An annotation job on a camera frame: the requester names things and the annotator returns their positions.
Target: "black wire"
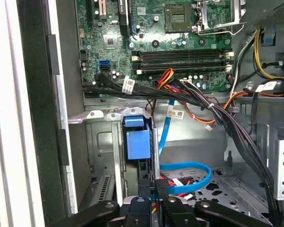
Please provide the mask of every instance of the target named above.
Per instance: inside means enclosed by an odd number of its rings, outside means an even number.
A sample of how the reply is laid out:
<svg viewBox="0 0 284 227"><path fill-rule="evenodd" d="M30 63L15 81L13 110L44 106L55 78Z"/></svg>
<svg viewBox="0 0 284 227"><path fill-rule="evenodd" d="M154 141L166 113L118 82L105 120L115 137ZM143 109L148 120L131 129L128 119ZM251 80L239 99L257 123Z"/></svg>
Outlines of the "black wire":
<svg viewBox="0 0 284 227"><path fill-rule="evenodd" d="M266 64L266 63L263 63L263 64L262 64L262 68L264 68L264 69L266 69L266 68L269 67L269 66L280 66L280 65L279 65L278 62L271 62L271 63L267 63L267 64ZM240 83L242 83L242 82L244 82L244 81L246 81L246 80L252 78L252 77L255 76L256 74L257 74L257 73L254 71L254 72L251 73L250 75L248 75L248 76L246 76L246 77L240 79Z"/></svg>

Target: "zip tie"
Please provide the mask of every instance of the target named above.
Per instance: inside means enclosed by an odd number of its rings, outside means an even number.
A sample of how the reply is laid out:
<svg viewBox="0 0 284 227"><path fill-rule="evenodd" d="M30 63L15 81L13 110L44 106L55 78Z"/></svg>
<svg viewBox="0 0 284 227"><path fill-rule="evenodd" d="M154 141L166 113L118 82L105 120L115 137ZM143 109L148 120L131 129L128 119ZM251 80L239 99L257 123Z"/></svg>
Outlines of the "zip tie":
<svg viewBox="0 0 284 227"><path fill-rule="evenodd" d="M208 106L208 109L213 107L213 106L214 106L214 103L210 103L209 106Z"/></svg>

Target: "blue plastic tab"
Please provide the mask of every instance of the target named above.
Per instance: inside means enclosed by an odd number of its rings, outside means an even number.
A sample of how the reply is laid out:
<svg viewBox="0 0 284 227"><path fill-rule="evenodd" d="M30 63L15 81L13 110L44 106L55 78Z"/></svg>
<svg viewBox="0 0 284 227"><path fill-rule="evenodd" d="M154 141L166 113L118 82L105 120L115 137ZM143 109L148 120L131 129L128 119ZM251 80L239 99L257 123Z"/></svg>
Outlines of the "blue plastic tab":
<svg viewBox="0 0 284 227"><path fill-rule="evenodd" d="M125 127L143 127L144 120L143 116L125 117Z"/></svg>
<svg viewBox="0 0 284 227"><path fill-rule="evenodd" d="M128 131L127 136L127 154L128 159L144 159L151 157L151 136L150 128L142 131Z"/></svg>
<svg viewBox="0 0 284 227"><path fill-rule="evenodd" d="M167 188L167 192L169 194L180 194L180 193L190 193L199 190L200 188L203 188L206 186L212 177L212 171L211 169L199 162L183 162L183 163L171 163L171 164L160 164L160 169L161 170L176 170L176 169L183 169L183 168L197 168L197 169L202 169L205 172L208 173L206 178L203 180L193 183L190 185L184 185L184 186L170 186Z"/></svg>

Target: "white label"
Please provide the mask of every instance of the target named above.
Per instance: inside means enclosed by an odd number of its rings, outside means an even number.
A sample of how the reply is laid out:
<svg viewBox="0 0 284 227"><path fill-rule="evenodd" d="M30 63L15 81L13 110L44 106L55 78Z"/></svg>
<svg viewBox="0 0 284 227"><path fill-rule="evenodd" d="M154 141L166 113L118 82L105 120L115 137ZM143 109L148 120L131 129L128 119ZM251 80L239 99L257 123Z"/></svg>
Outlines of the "white label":
<svg viewBox="0 0 284 227"><path fill-rule="evenodd" d="M133 92L133 86L135 82L136 81L133 79L125 78L123 82L122 92L131 95Z"/></svg>
<svg viewBox="0 0 284 227"><path fill-rule="evenodd" d="M208 131L212 131L212 130L213 130L213 128L212 128L210 125L208 125L208 124L205 126L205 128L206 128Z"/></svg>
<svg viewBox="0 0 284 227"><path fill-rule="evenodd" d="M186 199L186 200L189 200L189 199L191 199L191 198L193 198L193 195L192 195L192 194L188 194L188 195L184 196L184 199Z"/></svg>
<svg viewBox="0 0 284 227"><path fill-rule="evenodd" d="M176 178L173 178L172 181L176 184L176 186L183 186L183 184Z"/></svg>
<svg viewBox="0 0 284 227"><path fill-rule="evenodd" d="M183 120L184 111L180 111L180 110L168 110L166 116L167 116L167 117L171 117L171 118L177 118L177 119Z"/></svg>
<svg viewBox="0 0 284 227"><path fill-rule="evenodd" d="M275 85L277 84L277 81L271 81L263 85L259 85L256 89L256 92L261 91L271 91L275 88Z"/></svg>
<svg viewBox="0 0 284 227"><path fill-rule="evenodd" d="M146 8L145 7L137 7L137 14L138 15L146 15Z"/></svg>

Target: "metal bracket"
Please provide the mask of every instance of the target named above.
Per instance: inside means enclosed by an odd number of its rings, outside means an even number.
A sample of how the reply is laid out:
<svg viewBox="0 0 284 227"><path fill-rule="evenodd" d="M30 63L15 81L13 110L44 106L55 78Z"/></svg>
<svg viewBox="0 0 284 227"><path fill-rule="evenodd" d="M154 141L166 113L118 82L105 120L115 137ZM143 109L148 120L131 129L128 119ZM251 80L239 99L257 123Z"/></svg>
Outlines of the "metal bracket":
<svg viewBox="0 0 284 227"><path fill-rule="evenodd" d="M92 111L85 111L83 113L79 113L73 115L68 118L68 124L81 124L87 120L98 120L104 119L107 122L115 122L120 121L124 117L129 116L144 116L145 118L149 119L149 113L140 107L133 107L133 108L116 108L110 110L92 110Z"/></svg>
<svg viewBox="0 0 284 227"><path fill-rule="evenodd" d="M246 1L245 0L231 0L231 6L233 10L233 21L225 24L217 24L213 27L209 27L208 25L208 20L207 20L207 4L208 2L213 1L213 2L220 2L220 0L199 0L197 1L197 8L200 9L199 11L199 17L200 21L198 22L197 25L197 32L198 35L211 35L211 34L222 34L222 33L230 33L232 35L236 35L238 32L240 32L243 28L245 23L240 22L241 18L243 15L246 13L246 9L243 9L242 6L245 5ZM204 33L201 34L204 31L210 31L214 29L221 29L221 28L226 28L226 27L232 27L236 25L242 25L241 29L237 31L236 33L232 33L231 31L222 31L222 32L214 32L214 33Z"/></svg>

